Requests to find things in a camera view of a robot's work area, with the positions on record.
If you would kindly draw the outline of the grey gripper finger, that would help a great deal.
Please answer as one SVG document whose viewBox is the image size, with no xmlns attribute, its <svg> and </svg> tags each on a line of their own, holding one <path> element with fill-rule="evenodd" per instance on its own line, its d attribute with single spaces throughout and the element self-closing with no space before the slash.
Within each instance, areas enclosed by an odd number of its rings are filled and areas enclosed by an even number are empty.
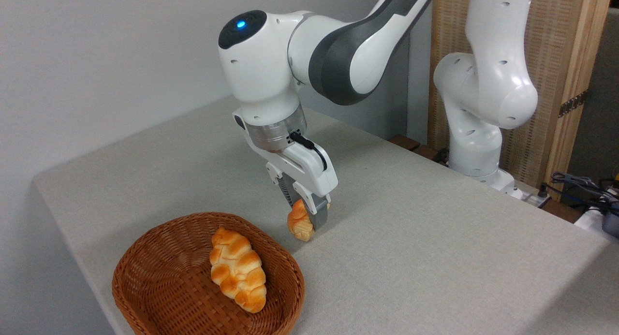
<svg viewBox="0 0 619 335">
<path fill-rule="evenodd" d="M 299 199 L 303 203 L 309 219 L 315 230 L 319 230 L 328 218 L 328 205 L 331 203 L 331 196 L 318 196 L 301 185 L 298 181 L 293 183 L 292 205 Z"/>
<path fill-rule="evenodd" d="M 293 187 L 295 180 L 271 162 L 266 163 L 266 168 L 273 183 L 279 186 L 284 198 L 288 202 L 288 205 L 293 207 L 294 203 L 301 199 L 300 195 Z"/>
</svg>

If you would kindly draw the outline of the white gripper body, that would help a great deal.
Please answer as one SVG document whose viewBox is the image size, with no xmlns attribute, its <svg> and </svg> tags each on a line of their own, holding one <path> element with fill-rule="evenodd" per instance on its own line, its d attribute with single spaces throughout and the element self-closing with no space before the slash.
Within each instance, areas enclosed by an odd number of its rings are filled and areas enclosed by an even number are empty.
<svg viewBox="0 0 619 335">
<path fill-rule="evenodd" d="M 256 147 L 249 133 L 245 131 L 244 134 L 256 154 L 317 196 L 326 196 L 338 185 L 333 164 L 327 152 L 318 144 L 314 145 L 318 152 L 300 143 L 292 143 L 283 152 L 276 154 Z"/>
</svg>

